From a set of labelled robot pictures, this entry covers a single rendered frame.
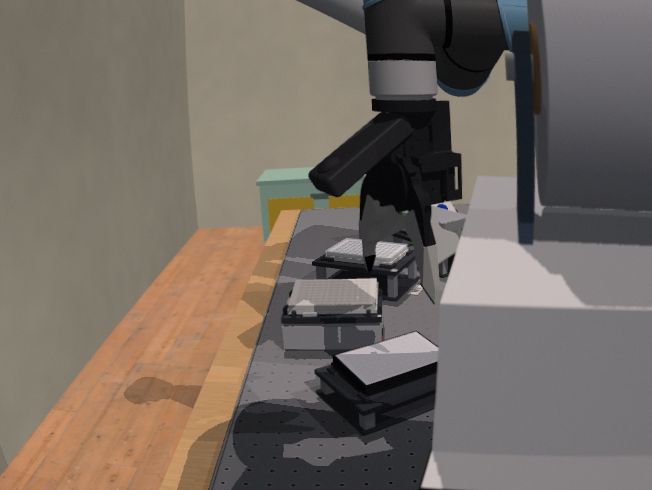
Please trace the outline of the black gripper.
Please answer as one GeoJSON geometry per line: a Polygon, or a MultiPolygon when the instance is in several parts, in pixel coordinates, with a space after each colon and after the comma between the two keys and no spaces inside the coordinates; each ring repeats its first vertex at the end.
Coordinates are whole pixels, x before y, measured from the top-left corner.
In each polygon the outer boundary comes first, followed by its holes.
{"type": "Polygon", "coordinates": [[[404,115],[413,133],[363,180],[360,220],[366,270],[372,271],[377,243],[405,227],[414,246],[420,285],[437,304],[438,265],[456,253],[459,237],[439,225],[431,205],[462,199],[461,154],[451,150],[449,101],[375,98],[372,111],[404,115]],[[406,216],[398,213],[406,210],[406,216]]]}

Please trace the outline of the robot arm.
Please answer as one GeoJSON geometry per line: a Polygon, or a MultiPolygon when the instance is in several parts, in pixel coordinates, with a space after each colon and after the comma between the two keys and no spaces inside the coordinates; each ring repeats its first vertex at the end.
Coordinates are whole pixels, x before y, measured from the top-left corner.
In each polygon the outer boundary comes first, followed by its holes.
{"type": "MultiPolygon", "coordinates": [[[[529,31],[527,0],[296,1],[366,31],[376,100],[431,100],[437,84],[450,95],[470,96],[487,82],[503,50],[512,52],[513,32],[529,31]]],[[[404,115],[380,112],[309,179],[340,197],[412,133],[404,115]]]]}

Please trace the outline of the grey button panel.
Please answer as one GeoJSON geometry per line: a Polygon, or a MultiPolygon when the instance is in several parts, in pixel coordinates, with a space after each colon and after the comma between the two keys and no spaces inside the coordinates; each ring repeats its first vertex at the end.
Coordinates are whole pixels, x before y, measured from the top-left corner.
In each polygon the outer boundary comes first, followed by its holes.
{"type": "MultiPolygon", "coordinates": [[[[457,209],[455,209],[455,208],[453,207],[452,203],[451,203],[451,202],[447,202],[447,201],[444,201],[444,203],[433,204],[433,205],[431,205],[431,206],[436,206],[436,207],[440,207],[440,208],[443,208],[443,209],[447,209],[447,210],[451,210],[451,211],[454,211],[454,212],[458,212],[457,209]],[[443,205],[443,204],[444,204],[444,205],[443,205]]],[[[359,218],[359,239],[362,239],[362,234],[361,234],[361,220],[360,220],[360,218],[359,218]]],[[[382,241],[383,241],[383,242],[393,242],[393,236],[389,236],[388,238],[386,238],[386,239],[384,239],[384,240],[382,240],[382,241]]],[[[410,243],[412,243],[412,242],[409,242],[409,241],[406,241],[406,240],[403,240],[403,239],[402,239],[402,243],[403,243],[403,244],[410,244],[410,243]]]]}

